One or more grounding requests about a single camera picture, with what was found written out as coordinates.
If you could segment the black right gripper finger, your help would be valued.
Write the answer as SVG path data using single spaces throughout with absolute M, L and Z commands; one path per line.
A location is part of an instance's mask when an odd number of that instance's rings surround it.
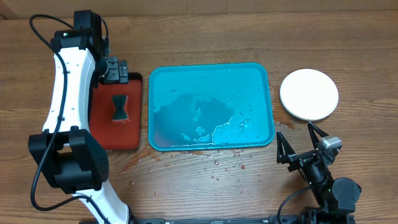
M 328 136 L 326 132 L 321 130 L 317 125 L 315 125 L 313 122 L 309 121 L 307 123 L 308 131 L 310 133 L 310 138 L 312 140 L 313 148 L 316 149 L 318 147 L 318 143 L 320 140 L 318 139 L 318 136 L 321 138 L 324 138 Z
M 277 163 L 286 164 L 291 163 L 293 157 L 296 156 L 292 146 L 286 140 L 284 135 L 278 131 L 277 136 Z

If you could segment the red sponge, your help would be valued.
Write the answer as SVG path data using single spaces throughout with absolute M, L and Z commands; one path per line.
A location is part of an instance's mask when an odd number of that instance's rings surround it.
M 113 122 L 122 122 L 128 120 L 129 116 L 127 113 L 127 95 L 114 95 L 112 96 L 112 102 L 114 106 L 114 113 L 112 117 Z

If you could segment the white round plate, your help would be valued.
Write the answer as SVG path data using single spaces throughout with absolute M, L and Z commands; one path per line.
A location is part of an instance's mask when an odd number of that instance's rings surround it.
M 331 115 L 339 101 L 334 81 L 314 69 L 300 69 L 287 75 L 279 89 L 283 107 L 305 121 L 318 121 Z

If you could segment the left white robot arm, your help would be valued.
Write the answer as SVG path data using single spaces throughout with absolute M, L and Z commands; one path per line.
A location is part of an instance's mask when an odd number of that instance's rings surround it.
M 105 20 L 91 10 L 75 11 L 73 23 L 47 42 L 53 52 L 55 81 L 49 114 L 40 134 L 31 135 L 28 149 L 38 178 L 79 200 L 96 223 L 132 223 L 134 216 L 109 181 L 109 159 L 91 135 L 91 93 L 99 85 L 127 84 L 127 63 L 109 54 Z

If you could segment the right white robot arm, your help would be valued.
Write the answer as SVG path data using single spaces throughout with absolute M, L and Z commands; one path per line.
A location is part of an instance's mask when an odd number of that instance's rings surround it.
M 308 186 L 288 196 L 273 218 L 277 223 L 354 223 L 353 213 L 361 187 L 347 177 L 333 178 L 328 166 L 334 163 L 342 141 L 307 123 L 313 149 L 297 154 L 285 136 L 277 132 L 277 163 L 288 164 L 288 171 L 298 171 Z M 299 215 L 281 215 L 284 205 L 292 198 L 310 190 L 317 207 L 305 207 Z

